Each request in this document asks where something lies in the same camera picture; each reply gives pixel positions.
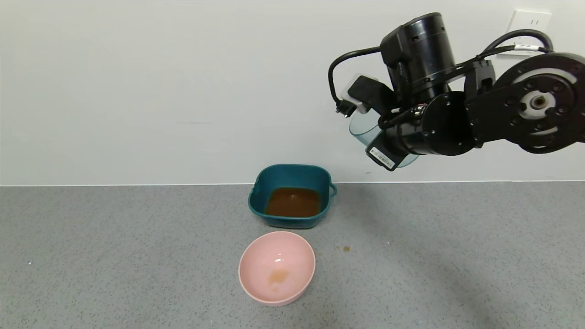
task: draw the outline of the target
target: white wall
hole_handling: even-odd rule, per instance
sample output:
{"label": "white wall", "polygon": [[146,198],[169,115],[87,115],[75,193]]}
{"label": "white wall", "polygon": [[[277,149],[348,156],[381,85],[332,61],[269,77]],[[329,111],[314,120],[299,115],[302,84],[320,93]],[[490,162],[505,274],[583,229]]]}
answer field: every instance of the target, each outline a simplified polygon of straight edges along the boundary
{"label": "white wall", "polygon": [[[4,0],[0,182],[250,183],[273,163],[336,181],[585,179],[583,145],[537,156],[507,142],[389,173],[335,114],[326,71],[339,54],[440,11],[462,61],[514,9],[552,12],[556,50],[585,54],[585,4],[567,0]],[[379,55],[344,63],[336,83],[355,73],[388,81]]]}

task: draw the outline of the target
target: liquid spill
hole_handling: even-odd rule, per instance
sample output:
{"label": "liquid spill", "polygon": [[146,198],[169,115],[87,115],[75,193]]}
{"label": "liquid spill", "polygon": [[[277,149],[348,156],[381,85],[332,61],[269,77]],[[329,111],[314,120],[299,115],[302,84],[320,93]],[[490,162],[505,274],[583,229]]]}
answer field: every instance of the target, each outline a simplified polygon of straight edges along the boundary
{"label": "liquid spill", "polygon": [[278,286],[282,284],[288,277],[290,272],[287,269],[276,269],[268,276],[268,284],[272,291],[277,292]]}

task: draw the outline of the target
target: bowl handle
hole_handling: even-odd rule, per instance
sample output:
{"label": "bowl handle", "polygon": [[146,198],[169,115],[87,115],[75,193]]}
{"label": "bowl handle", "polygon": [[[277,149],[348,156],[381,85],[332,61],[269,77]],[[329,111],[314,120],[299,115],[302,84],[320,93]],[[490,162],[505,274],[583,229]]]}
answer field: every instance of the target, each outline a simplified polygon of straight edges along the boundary
{"label": "bowl handle", "polygon": [[335,196],[335,194],[337,194],[337,186],[335,186],[333,183],[329,182],[329,186],[331,186],[331,188],[333,189],[333,193],[329,194],[329,198],[332,198]]}

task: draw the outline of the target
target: barcode label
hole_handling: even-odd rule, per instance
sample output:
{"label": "barcode label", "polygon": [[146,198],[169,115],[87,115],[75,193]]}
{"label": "barcode label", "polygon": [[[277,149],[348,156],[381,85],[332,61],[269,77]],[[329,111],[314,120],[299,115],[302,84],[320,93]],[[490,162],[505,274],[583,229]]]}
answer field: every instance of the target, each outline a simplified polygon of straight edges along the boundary
{"label": "barcode label", "polygon": [[382,162],[382,164],[384,164],[388,169],[392,169],[394,167],[394,162],[390,160],[390,158],[388,158],[384,153],[380,152],[380,150],[377,148],[371,148],[370,154]]}

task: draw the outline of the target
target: metal screw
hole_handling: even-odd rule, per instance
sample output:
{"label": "metal screw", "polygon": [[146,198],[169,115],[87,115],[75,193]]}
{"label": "metal screw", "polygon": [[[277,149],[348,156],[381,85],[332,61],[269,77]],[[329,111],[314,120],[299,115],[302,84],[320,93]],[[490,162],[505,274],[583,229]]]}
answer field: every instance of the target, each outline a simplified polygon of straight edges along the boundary
{"label": "metal screw", "polygon": [[565,85],[562,83],[555,83],[552,85],[552,91],[554,92],[561,92],[563,90],[565,90]]}
{"label": "metal screw", "polygon": [[556,108],[556,112],[558,114],[565,114],[565,113],[569,112],[569,109],[564,105],[560,105]]}
{"label": "metal screw", "polygon": [[543,95],[538,95],[536,97],[532,97],[530,100],[530,107],[533,109],[544,109],[548,105],[546,101],[546,97]]}
{"label": "metal screw", "polygon": [[524,83],[524,87],[526,87],[526,89],[534,89],[534,87],[536,87],[536,82],[534,82],[534,80],[528,80]]}
{"label": "metal screw", "polygon": [[506,105],[512,106],[515,105],[518,102],[518,99],[514,96],[510,96],[508,98],[506,98]]}

